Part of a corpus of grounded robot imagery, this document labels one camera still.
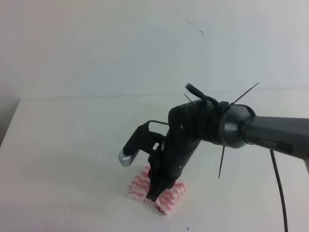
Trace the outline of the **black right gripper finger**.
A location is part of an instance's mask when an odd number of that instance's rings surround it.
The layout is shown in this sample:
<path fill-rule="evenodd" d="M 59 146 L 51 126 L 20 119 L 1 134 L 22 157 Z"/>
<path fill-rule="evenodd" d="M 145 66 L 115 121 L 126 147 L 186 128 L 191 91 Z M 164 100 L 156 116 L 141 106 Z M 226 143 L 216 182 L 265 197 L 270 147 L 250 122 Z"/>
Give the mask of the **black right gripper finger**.
<path fill-rule="evenodd" d="M 146 199 L 155 202 L 164 191 L 164 181 L 162 179 L 151 179 Z"/>
<path fill-rule="evenodd" d="M 164 192 L 167 189 L 171 189 L 174 185 L 174 180 L 161 180 L 161 192 Z"/>

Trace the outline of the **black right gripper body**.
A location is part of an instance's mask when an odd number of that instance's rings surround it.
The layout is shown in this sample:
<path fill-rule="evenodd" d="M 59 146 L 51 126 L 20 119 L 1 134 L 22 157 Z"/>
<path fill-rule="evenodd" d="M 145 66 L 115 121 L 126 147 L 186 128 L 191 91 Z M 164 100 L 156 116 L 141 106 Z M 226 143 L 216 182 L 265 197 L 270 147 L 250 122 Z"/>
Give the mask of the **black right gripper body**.
<path fill-rule="evenodd" d="M 169 130 L 158 157 L 151 161 L 151 179 L 178 179 L 201 141 L 220 144 L 218 104 L 194 101 L 172 108 Z"/>

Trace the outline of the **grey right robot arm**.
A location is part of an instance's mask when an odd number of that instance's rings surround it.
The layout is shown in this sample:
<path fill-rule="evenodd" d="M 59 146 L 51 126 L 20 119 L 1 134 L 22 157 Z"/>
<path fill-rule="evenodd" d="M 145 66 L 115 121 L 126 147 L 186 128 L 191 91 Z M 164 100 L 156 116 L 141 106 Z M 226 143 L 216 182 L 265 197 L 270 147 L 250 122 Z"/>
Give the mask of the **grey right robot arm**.
<path fill-rule="evenodd" d="M 309 120 L 257 116 L 246 105 L 198 100 L 172 108 L 169 130 L 149 159 L 149 199 L 171 188 L 201 141 L 230 148 L 246 144 L 277 151 L 309 163 Z"/>

